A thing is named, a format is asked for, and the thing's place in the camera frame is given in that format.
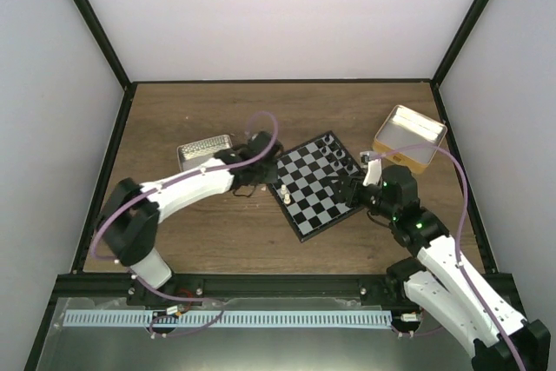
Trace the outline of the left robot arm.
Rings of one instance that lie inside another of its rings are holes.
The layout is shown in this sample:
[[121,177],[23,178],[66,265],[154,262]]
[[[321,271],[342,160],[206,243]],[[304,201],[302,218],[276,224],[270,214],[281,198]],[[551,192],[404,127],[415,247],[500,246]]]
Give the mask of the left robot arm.
[[174,176],[142,184],[121,180],[97,217],[91,254],[105,242],[110,259],[136,275],[151,299],[160,305],[171,303],[178,285],[155,248],[159,224],[213,195],[275,181],[282,151],[275,135],[260,131],[244,144],[194,158],[194,167]]

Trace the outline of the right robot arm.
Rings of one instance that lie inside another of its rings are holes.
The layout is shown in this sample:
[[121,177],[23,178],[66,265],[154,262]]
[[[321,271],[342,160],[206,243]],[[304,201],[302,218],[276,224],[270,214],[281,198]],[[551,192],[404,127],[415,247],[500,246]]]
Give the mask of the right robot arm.
[[468,262],[447,227],[421,205],[408,168],[389,166],[377,182],[338,176],[332,190],[350,208],[365,207],[386,219],[410,253],[387,270],[391,301],[412,301],[426,310],[466,350],[475,370],[547,369],[548,328],[529,321]]

